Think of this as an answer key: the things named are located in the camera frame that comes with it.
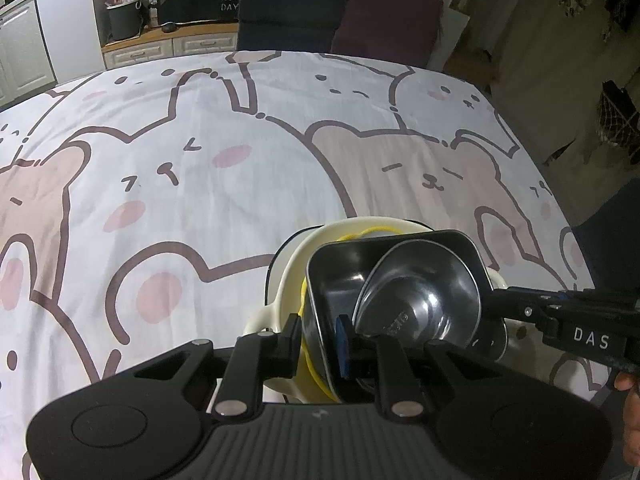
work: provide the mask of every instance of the cabinet drawer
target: cabinet drawer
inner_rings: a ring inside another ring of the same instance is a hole
[[[174,39],[174,52],[176,56],[226,52],[236,48],[237,40],[238,35],[232,32],[185,36]]]
[[[134,65],[154,59],[164,59],[174,55],[174,44],[171,40],[153,41],[136,46],[128,46],[107,52],[104,62],[108,69]]]

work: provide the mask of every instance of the purple cushion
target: purple cushion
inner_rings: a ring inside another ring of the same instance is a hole
[[[442,0],[348,0],[331,52],[425,67]]]

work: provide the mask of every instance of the kitchen counter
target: kitchen counter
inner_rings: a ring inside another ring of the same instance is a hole
[[[152,41],[173,40],[186,36],[199,36],[202,34],[219,34],[221,32],[238,32],[237,23],[199,23],[197,25],[183,25],[173,32],[163,32],[161,28],[145,29],[142,34],[130,40],[107,43],[102,48],[102,53],[119,50],[130,46],[150,43]]]
[[[6,13],[8,10],[13,9],[14,7],[17,7],[18,5],[20,5],[22,2],[25,2],[27,0],[14,0],[8,4],[6,4],[3,7],[0,7],[0,14],[4,14]]]

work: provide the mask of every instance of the finger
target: finger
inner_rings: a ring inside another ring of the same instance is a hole
[[[636,378],[631,374],[620,372],[616,376],[616,381],[614,382],[614,384],[617,390],[624,392],[630,389],[634,384],[636,384]]]
[[[625,428],[623,438],[625,439],[625,446],[635,454],[640,455],[640,431]]]
[[[626,396],[622,420],[625,422],[625,429],[640,430],[640,397],[635,389],[629,391]]]
[[[628,447],[624,447],[622,450],[622,458],[626,463],[632,466],[640,466],[640,455],[631,451]]]

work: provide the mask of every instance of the black chair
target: black chair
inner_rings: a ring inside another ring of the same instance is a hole
[[[331,50],[347,0],[240,0],[238,50]]]
[[[640,178],[573,231],[596,287],[640,290]]]

